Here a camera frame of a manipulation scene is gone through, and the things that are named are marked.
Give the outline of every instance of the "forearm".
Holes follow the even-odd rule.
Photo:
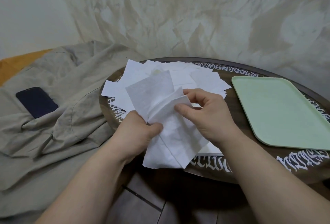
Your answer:
[[[328,223],[330,202],[240,131],[219,148],[260,223]]]
[[[36,222],[102,223],[125,161],[101,148],[79,170],[67,188]]]

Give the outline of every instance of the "round table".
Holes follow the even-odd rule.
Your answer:
[[[190,62],[206,68],[211,68],[214,72],[218,72],[221,79],[225,80],[231,86],[231,78],[233,76],[282,77],[248,65],[208,58],[164,57],[153,59],[153,61],[182,61]],[[119,69],[110,75],[107,80],[116,81],[120,79],[124,70],[125,68]],[[330,102],[312,90],[296,82],[291,82],[330,123]],[[253,131],[249,125],[247,117],[234,88],[228,89],[226,92],[227,96],[225,101],[228,104],[229,110],[237,126],[248,137],[262,146],[288,171],[296,175],[307,184],[320,182],[330,178],[330,156],[327,151],[271,147],[261,143],[253,134]],[[122,120],[121,115],[124,114],[125,111],[111,104],[113,98],[103,97],[100,94],[99,101],[105,119],[112,128],[117,128]],[[231,172],[230,164],[228,164],[226,158],[223,156],[197,156],[190,162],[184,171],[214,180],[237,183],[233,173]]]

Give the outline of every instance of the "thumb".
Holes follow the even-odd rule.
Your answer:
[[[156,122],[148,127],[149,127],[148,136],[150,139],[154,138],[156,135],[159,135],[160,132],[162,132],[162,130],[163,130],[163,124],[161,124],[159,122]]]
[[[182,115],[184,118],[187,118],[188,120],[194,122],[196,109],[193,109],[185,104],[177,104],[174,106],[174,109],[176,112],[178,112],[180,115]]]

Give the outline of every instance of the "person's left hand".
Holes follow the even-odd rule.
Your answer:
[[[135,110],[130,111],[106,145],[113,155],[131,161],[142,153],[150,140],[160,134],[162,130],[161,123],[146,125]]]

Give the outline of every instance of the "person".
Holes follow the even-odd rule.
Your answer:
[[[330,202],[245,136],[220,95],[201,89],[184,89],[184,94],[202,108],[179,104],[175,110],[223,152],[259,223],[330,222]],[[160,123],[146,125],[131,111],[36,223],[104,222],[122,168],[145,150],[162,128]]]

